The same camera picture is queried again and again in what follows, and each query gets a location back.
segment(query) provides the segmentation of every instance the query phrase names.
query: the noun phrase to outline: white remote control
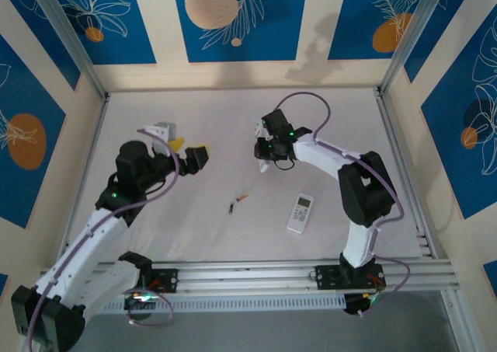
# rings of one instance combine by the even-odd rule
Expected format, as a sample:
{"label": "white remote control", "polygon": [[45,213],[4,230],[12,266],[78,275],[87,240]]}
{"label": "white remote control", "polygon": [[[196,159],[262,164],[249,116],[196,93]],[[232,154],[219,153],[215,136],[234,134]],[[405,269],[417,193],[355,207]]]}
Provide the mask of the white remote control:
{"label": "white remote control", "polygon": [[294,209],[288,220],[287,228],[292,232],[302,234],[305,224],[308,222],[309,214],[311,213],[313,197],[305,194],[298,194],[295,201]]}

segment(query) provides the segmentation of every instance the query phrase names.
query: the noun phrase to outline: white sheet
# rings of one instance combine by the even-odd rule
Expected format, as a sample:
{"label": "white sheet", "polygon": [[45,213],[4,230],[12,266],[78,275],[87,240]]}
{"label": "white sheet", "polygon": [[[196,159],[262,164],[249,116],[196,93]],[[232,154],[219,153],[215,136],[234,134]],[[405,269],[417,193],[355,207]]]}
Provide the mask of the white sheet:
{"label": "white sheet", "polygon": [[[115,158],[126,141],[148,138],[139,127],[157,121],[177,123],[185,145],[208,144],[210,160],[195,176],[181,177],[171,193],[142,210],[129,232],[101,261],[133,250],[154,261],[304,260],[336,258],[346,244],[349,221],[338,183],[313,166],[291,171],[271,167],[261,174],[253,156],[255,122],[297,89],[124,92],[112,94],[81,203],[71,227],[75,239],[94,203],[115,172]],[[382,256],[420,256],[412,213],[405,203],[394,158],[372,89],[312,89],[332,107],[320,138],[356,152],[381,154],[406,217],[385,225],[375,251]],[[282,107],[294,127],[315,129],[325,108],[313,97],[296,96]],[[249,193],[228,215],[229,204]],[[286,229],[299,193],[315,198],[304,234]],[[396,207],[392,214],[397,214]]]}

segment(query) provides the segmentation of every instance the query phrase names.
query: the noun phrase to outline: beige wall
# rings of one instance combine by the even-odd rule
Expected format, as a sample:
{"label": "beige wall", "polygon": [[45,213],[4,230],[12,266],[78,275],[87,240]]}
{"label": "beige wall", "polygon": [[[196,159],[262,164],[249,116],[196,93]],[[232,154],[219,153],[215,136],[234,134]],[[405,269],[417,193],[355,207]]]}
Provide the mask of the beige wall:
{"label": "beige wall", "polygon": [[85,78],[73,92],[9,0],[0,0],[0,34],[66,113],[28,226],[0,218],[0,273],[9,275],[0,299],[0,350],[7,351],[19,342],[10,297],[20,284],[32,286],[55,260],[101,104]]}
{"label": "beige wall", "polygon": [[110,92],[299,85],[371,86],[380,82],[390,63],[390,59],[328,61],[343,0],[305,2],[296,61],[202,64],[188,63],[176,0],[137,2],[157,64],[96,66]]}
{"label": "beige wall", "polygon": [[482,265],[496,259],[497,204],[462,218],[420,106],[496,3],[465,0],[414,82],[409,84],[402,72],[390,94],[417,173],[420,197],[429,207],[436,234],[491,350],[497,350],[497,298]]}

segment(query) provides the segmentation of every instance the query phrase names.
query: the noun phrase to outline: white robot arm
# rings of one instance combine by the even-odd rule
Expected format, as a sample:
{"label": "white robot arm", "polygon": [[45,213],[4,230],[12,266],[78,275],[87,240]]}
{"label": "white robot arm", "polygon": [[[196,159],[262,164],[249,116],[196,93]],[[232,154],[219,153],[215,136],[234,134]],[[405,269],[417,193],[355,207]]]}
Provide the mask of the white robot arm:
{"label": "white robot arm", "polygon": [[390,213],[394,200],[380,180],[354,159],[367,163],[393,190],[381,157],[375,152],[361,155],[316,138],[312,131],[294,129],[281,110],[265,115],[255,126],[254,155],[261,172],[271,162],[299,160],[318,167],[340,185],[342,205],[350,218],[349,237],[337,268],[336,278],[326,289],[365,288],[368,276],[379,273],[370,250],[375,239],[374,223]]}
{"label": "white robot arm", "polygon": [[12,295],[18,332],[53,352],[70,350],[89,319],[126,290],[170,292],[176,287],[176,281],[167,285],[157,282],[154,276],[163,274],[154,272],[151,260],[136,253],[123,254],[105,273],[91,279],[104,252],[128,230],[147,203],[147,190],[164,183],[170,173],[195,174],[208,160],[205,147],[187,148],[186,159],[170,153],[182,144],[182,139],[176,139],[175,124],[159,123],[140,131],[154,138],[154,156],[141,141],[122,145],[116,158],[117,172],[109,178],[78,238],[33,288],[19,286]]}

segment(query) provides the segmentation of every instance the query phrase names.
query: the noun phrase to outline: floor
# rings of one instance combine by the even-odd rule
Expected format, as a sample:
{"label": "floor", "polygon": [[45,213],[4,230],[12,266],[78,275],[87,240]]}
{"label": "floor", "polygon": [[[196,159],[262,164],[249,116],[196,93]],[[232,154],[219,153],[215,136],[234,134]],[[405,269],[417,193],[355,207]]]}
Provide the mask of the floor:
{"label": "floor", "polygon": [[[256,121],[295,89],[126,92],[112,94],[89,176],[77,207],[69,239],[85,226],[94,203],[115,172],[114,159],[126,141],[148,138],[136,130],[158,121],[177,124],[185,145],[209,145],[210,160],[194,176],[180,178],[171,193],[144,208],[130,230],[110,247],[101,261],[133,250],[154,261],[306,260],[336,258],[348,235],[339,185],[306,163],[291,171],[271,167],[260,173],[253,156]],[[419,256],[415,221],[395,166],[372,89],[313,89],[325,97],[332,118],[319,137],[365,153],[381,154],[406,207],[403,221],[383,229],[375,252],[381,256]],[[297,96],[282,106],[295,128],[315,129],[325,108],[314,97]],[[236,197],[248,197],[228,208]],[[314,197],[306,229],[286,229],[299,193]],[[397,214],[396,207],[392,215]]]}
{"label": "floor", "polygon": [[399,293],[363,319],[340,310],[181,313],[164,329],[98,315],[72,352],[456,351],[436,292]]}

